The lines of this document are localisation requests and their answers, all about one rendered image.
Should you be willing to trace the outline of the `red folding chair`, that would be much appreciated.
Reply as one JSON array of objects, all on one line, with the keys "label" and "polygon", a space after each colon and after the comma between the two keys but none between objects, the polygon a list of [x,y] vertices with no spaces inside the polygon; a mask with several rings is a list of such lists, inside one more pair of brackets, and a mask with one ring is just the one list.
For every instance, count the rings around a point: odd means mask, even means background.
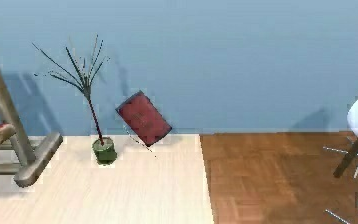
[{"label": "red folding chair", "polygon": [[148,151],[172,130],[172,126],[141,90],[121,103],[116,112],[126,123],[124,129],[129,137]]}]

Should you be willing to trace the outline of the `grey metal frame stand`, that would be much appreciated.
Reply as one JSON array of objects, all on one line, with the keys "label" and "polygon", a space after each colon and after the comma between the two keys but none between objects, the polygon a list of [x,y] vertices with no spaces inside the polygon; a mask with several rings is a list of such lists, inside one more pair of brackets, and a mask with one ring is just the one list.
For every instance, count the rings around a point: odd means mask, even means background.
[{"label": "grey metal frame stand", "polygon": [[10,143],[0,144],[0,150],[13,150],[18,163],[0,164],[0,175],[13,175],[19,187],[33,185],[63,142],[58,132],[52,132],[41,141],[31,142],[21,123],[0,72],[0,119],[14,126],[16,134],[9,138]]}]

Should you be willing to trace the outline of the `house plant in green pot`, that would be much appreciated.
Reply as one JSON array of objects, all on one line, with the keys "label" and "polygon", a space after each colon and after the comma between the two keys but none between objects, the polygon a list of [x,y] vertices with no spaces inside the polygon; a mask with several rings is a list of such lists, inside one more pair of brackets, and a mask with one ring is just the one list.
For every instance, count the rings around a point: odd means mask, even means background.
[{"label": "house plant in green pot", "polygon": [[49,70],[45,76],[52,77],[75,87],[87,101],[94,121],[95,129],[98,134],[97,139],[91,144],[92,151],[95,155],[96,162],[99,165],[110,165],[117,158],[115,143],[109,137],[105,137],[103,135],[92,101],[92,87],[94,80],[103,65],[110,60],[107,56],[101,57],[103,45],[104,41],[100,40],[99,36],[96,36],[90,62],[87,62],[85,58],[82,58],[82,62],[79,62],[79,58],[76,56],[74,50],[69,47],[65,47],[67,58],[73,67],[73,70],[69,71],[67,68],[63,67],[60,63],[54,60],[41,47],[33,43],[33,47],[57,67],[57,69]]}]

